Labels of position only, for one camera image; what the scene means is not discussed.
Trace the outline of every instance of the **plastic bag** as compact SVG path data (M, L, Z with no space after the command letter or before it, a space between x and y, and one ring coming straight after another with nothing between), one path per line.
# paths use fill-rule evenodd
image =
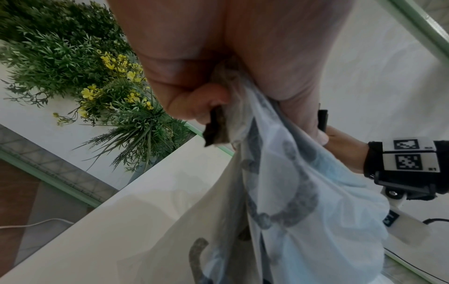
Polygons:
M121 264L122 283L375 280L387 200L284 118L236 61L219 65L213 80L232 93L223 113L236 153L150 251Z

